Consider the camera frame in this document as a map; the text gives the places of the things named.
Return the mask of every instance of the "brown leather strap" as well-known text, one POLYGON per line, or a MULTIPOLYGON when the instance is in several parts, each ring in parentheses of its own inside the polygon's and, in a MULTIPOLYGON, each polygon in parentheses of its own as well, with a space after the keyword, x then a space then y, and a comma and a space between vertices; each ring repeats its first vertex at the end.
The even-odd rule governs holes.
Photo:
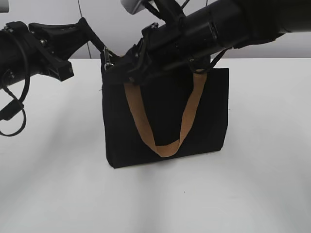
POLYGON ((159 156, 163 158, 171 157, 178 152, 193 126, 206 80, 207 74, 193 75, 193 92, 189 97, 182 116, 180 137, 177 141, 166 146, 156 146, 154 135, 145 112, 140 86, 134 86, 132 84, 124 85, 128 106, 131 110, 139 135, 142 141, 159 156))

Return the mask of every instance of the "black cable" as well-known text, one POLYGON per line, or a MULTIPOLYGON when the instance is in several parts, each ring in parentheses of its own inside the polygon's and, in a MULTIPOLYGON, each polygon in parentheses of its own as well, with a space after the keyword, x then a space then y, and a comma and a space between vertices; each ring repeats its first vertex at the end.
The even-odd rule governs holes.
POLYGON ((16 40, 16 38, 11 33, 4 32, 4 35, 8 36, 16 44, 23 58, 24 68, 25 68, 25 85, 24 85, 23 92, 19 98, 19 101, 23 103, 24 100, 26 99, 26 96, 28 94, 29 87, 30 87, 30 69, 29 69, 28 58, 27 58, 27 55, 26 55, 26 52, 23 46, 20 44, 18 40, 16 40))
POLYGON ((209 64, 209 66, 206 69, 203 69, 199 72, 196 72, 197 74, 205 74, 210 72, 211 69, 213 69, 217 63, 220 61, 220 59, 222 59, 222 57, 224 56, 224 54, 231 48, 225 49, 223 51, 221 51, 214 59, 213 61, 209 64))
POLYGON ((186 6, 187 6, 187 4, 190 2, 190 0, 186 0, 185 2, 184 2, 184 4, 182 4, 181 5, 181 9, 184 9, 186 6))
MULTIPOLYGON (((80 11, 80 16, 81 16, 81 18, 83 18, 80 0, 78 0, 78 6, 79 6, 79 11, 80 11)), ((87 50, 88 50, 89 57, 90 57, 90 59, 92 59, 91 50, 89 48, 88 41, 86 44, 87 44, 87 50)))
POLYGON ((5 137, 14 137, 14 136, 20 134, 20 133, 24 130, 24 128, 26 127, 27 116, 26 116, 26 113, 25 113, 25 110, 24 110, 24 106, 23 106, 23 104, 21 103, 21 101, 18 100, 17 97, 16 97, 16 96, 7 88, 7 86, 4 84, 4 81, 3 81, 3 80, 4 80, 4 77, 8 74, 8 72, 9 72, 9 70, 7 70, 7 71, 5 72, 5 74, 2 76, 0 85, 1 85, 1 87, 3 88, 3 90, 4 90, 9 96, 11 96, 11 97, 16 101, 16 103, 20 106, 20 109, 21 109, 22 112, 23 112, 23 117, 24 117, 24 119, 23 119, 23 123, 22 123, 20 129, 17 130, 15 133, 12 133, 12 134, 5 134, 5 133, 2 133, 2 132, 0 131, 0 135, 1 135, 1 136, 5 136, 5 137))
POLYGON ((154 16, 158 17, 159 19, 162 19, 161 13, 154 7, 152 6, 148 1, 143 1, 142 5, 154 16))
POLYGON ((26 116, 26 113, 25 113, 25 110, 24 110, 24 106, 23 106, 23 102, 24 100, 26 99, 26 96, 28 94, 28 91, 29 91, 29 87, 30 87, 30 68, 29 68, 29 62, 28 62, 28 58, 27 58, 27 55, 26 55, 26 52, 25 52, 25 49, 23 48, 23 46, 21 45, 21 43, 9 32, 6 32, 6 31, 1 31, 0 33, 2 33, 3 35, 6 35, 7 37, 9 37, 14 43, 15 45, 18 47, 19 49, 19 52, 22 56, 22 59, 23 59, 23 62, 24 62, 24 72, 25 72, 25 83, 24 83, 24 88, 23 88, 23 92, 20 96, 19 99, 17 99, 17 97, 7 88, 6 84, 4 83, 4 79, 6 78, 8 72, 10 72, 9 70, 7 70, 1 77, 1 82, 0 82, 0 85, 1 87, 3 88, 3 90, 9 95, 11 96, 14 101, 10 102, 4 109, 5 111, 13 111, 11 113, 11 115, 7 115, 6 117, 11 119, 12 117, 15 116, 15 114, 17 114, 20 110, 23 112, 23 117, 24 117, 24 120, 23 120, 23 123, 22 123, 22 126, 20 127, 19 130, 17 130, 15 133, 12 133, 12 134, 5 134, 5 133, 2 133, 0 131, 0 135, 1 136, 6 136, 6 137, 13 137, 13 136, 16 136, 18 134, 20 134, 25 126, 26 126, 26 123, 27 123, 27 116, 26 116))

